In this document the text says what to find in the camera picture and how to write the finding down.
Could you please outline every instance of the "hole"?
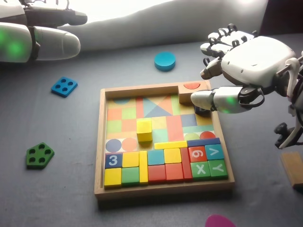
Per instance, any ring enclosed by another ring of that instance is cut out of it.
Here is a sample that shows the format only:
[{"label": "hole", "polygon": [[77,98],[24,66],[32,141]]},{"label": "hole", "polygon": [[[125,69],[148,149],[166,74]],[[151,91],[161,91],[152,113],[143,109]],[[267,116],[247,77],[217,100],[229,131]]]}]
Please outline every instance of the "hole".
[{"label": "hole", "polygon": [[39,145],[39,149],[44,149],[45,148],[45,145],[44,144],[40,144]]},{"label": "hole", "polygon": [[44,157],[39,158],[39,163],[42,163],[42,162],[45,162],[45,158]]}]

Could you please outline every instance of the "blue triangle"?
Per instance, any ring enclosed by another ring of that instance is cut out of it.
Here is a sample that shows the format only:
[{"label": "blue triangle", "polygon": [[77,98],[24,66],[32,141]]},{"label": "blue triangle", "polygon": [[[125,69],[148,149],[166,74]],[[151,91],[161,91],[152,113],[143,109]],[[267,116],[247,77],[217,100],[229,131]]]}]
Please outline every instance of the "blue triangle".
[{"label": "blue triangle", "polygon": [[171,116],[171,114],[161,107],[156,106],[152,111],[150,111],[145,117],[162,117],[162,116]]},{"label": "blue triangle", "polygon": [[147,98],[143,98],[144,117],[148,115],[157,105]]}]

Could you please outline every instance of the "green pentagon piece with holes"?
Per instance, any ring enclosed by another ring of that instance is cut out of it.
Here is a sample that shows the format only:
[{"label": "green pentagon piece with holes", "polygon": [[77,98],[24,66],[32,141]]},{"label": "green pentagon piece with holes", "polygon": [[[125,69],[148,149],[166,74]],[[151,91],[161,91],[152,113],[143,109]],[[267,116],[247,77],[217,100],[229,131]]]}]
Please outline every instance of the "green pentagon piece with holes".
[{"label": "green pentagon piece with holes", "polygon": [[27,150],[27,168],[43,169],[54,155],[55,152],[49,146],[39,143]]}]

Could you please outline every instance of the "wooden puzzle board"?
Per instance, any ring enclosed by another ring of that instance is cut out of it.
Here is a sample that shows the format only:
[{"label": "wooden puzzle board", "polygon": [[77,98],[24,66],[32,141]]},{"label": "wooden puzzle board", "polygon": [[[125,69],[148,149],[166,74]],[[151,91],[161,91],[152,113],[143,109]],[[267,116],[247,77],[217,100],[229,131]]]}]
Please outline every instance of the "wooden puzzle board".
[{"label": "wooden puzzle board", "polygon": [[[234,177],[220,122],[216,112],[211,118],[194,112],[190,95],[210,89],[208,82],[196,81],[101,90],[98,145],[95,172],[95,195],[98,199],[165,193],[230,189]],[[136,120],[151,118],[153,142],[138,143]],[[129,151],[152,150],[154,143],[199,139],[201,133],[213,132],[220,138],[228,179],[200,182],[164,183],[136,187],[104,188],[105,155]]]}]

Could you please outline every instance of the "table surface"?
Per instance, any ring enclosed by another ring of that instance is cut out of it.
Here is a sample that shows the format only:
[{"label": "table surface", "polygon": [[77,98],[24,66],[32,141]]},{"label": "table surface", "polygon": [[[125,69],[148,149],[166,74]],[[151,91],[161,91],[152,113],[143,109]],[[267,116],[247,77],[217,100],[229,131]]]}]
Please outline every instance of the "table surface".
[{"label": "table surface", "polygon": [[[275,38],[299,55],[303,34]],[[222,214],[238,227],[301,227],[303,195],[294,191],[273,133],[294,125],[288,101],[272,93],[241,114],[219,114],[236,180],[233,193],[191,194],[97,203],[95,158],[100,89],[199,80],[200,43],[92,52],[74,59],[1,65],[0,226],[193,227]],[[154,56],[171,51],[176,67],[160,72]],[[67,98],[50,93],[62,76],[78,82]],[[230,85],[223,76],[212,87]],[[47,143],[55,156],[41,171],[26,170],[26,150]],[[284,151],[302,151],[290,147]]]}]

